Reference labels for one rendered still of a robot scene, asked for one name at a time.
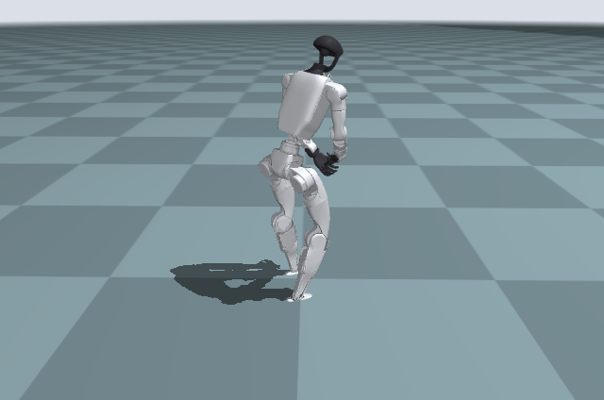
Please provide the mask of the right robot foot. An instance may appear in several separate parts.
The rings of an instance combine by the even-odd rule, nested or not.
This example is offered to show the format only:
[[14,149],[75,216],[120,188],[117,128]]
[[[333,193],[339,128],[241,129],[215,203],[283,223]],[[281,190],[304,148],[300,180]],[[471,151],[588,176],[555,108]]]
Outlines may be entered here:
[[[302,293],[303,293],[303,292],[302,292]],[[301,293],[301,294],[302,294],[302,293]],[[299,297],[301,297],[301,296],[299,296]],[[311,298],[311,297],[312,297],[312,295],[311,295],[310,293],[304,293],[304,297],[303,297],[303,299],[301,298],[301,300],[308,299],[308,298]],[[297,298],[297,297],[295,297],[295,299],[296,299],[296,298]],[[292,302],[292,301],[293,301],[293,299],[294,299],[294,295],[293,295],[293,297],[292,297],[292,298],[291,298],[291,296],[286,298],[286,300],[287,300],[288,302]]]

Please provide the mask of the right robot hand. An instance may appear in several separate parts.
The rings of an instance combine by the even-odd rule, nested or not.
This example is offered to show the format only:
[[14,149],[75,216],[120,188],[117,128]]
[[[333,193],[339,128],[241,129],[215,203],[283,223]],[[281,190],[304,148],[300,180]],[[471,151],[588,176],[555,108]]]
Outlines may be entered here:
[[336,155],[330,155],[328,152],[327,152],[327,155],[328,155],[330,158],[327,158],[327,162],[325,162],[325,163],[324,163],[324,165],[325,165],[325,166],[326,166],[326,165],[333,164],[333,163],[335,163],[335,162],[338,162],[338,160],[339,160],[339,159],[338,159],[338,157],[337,157]]

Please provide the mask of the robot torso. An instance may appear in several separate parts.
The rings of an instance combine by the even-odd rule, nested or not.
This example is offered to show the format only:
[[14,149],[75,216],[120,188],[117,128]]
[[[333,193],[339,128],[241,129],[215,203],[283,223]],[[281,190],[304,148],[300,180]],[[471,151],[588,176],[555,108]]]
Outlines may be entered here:
[[333,81],[324,73],[315,75],[299,70],[292,75],[278,112],[277,125],[278,129],[290,134],[279,149],[273,149],[269,162],[269,170],[276,176],[290,180],[290,168],[296,163],[303,165],[304,158],[298,154],[303,142],[296,137],[309,141],[323,122],[330,106],[325,94],[327,82]]

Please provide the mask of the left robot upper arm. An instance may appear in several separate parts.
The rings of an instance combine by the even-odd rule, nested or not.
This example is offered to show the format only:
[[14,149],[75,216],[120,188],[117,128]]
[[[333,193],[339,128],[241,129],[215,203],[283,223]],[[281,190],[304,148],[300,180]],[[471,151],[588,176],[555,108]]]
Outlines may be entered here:
[[282,100],[283,100],[283,97],[284,97],[285,91],[286,91],[286,89],[287,89],[287,87],[288,87],[288,84],[289,84],[289,81],[290,81],[290,79],[291,79],[292,75],[293,75],[293,74],[286,74],[286,75],[284,75],[284,76],[282,77],[282,79],[281,79],[281,84],[282,84],[282,88],[283,88],[283,92],[282,92],[282,94],[283,94],[283,96],[282,96]]

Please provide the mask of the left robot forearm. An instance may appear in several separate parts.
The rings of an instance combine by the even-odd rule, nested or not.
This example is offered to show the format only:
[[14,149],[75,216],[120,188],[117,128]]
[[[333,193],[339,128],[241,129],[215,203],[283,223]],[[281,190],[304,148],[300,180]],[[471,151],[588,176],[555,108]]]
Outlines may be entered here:
[[298,141],[303,142],[303,145],[300,145],[300,146],[302,146],[304,148],[304,151],[305,151],[305,148],[309,148],[312,151],[312,153],[314,153],[317,150],[316,144],[311,139],[309,141],[303,140],[303,139],[298,138],[298,137],[296,137],[296,139]]

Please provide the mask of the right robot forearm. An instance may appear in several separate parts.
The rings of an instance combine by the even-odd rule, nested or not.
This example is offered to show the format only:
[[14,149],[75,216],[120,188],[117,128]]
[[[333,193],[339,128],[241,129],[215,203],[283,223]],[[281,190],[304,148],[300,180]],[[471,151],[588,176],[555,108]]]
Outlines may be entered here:
[[338,162],[342,161],[346,157],[347,150],[347,130],[344,127],[345,141],[333,141],[333,153],[332,155],[336,155],[338,157]]

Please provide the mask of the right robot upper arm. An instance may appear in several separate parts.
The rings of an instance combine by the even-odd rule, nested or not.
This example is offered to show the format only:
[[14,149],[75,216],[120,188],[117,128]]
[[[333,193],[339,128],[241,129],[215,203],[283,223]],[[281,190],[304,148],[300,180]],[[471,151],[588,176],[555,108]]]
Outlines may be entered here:
[[346,119],[346,88],[338,83],[327,82],[325,94],[331,106],[333,127],[330,128],[330,138],[333,141],[345,141],[344,124]]

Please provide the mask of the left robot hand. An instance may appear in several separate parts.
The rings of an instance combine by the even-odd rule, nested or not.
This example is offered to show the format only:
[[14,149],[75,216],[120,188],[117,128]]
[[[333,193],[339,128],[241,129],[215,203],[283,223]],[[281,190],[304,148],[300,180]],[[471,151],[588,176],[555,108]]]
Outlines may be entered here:
[[326,165],[326,166],[324,165],[324,163],[327,162],[327,158],[330,158],[330,157],[324,156],[323,153],[319,153],[318,147],[314,153],[312,153],[312,151],[309,148],[305,148],[305,151],[310,156],[310,158],[313,158],[313,161],[314,161],[316,167],[319,168],[319,170],[321,171],[321,173],[323,175],[330,176],[330,175],[333,175],[335,172],[337,172],[337,170],[333,170],[331,168],[337,169],[337,168],[339,168],[339,166],[334,166],[332,164]]

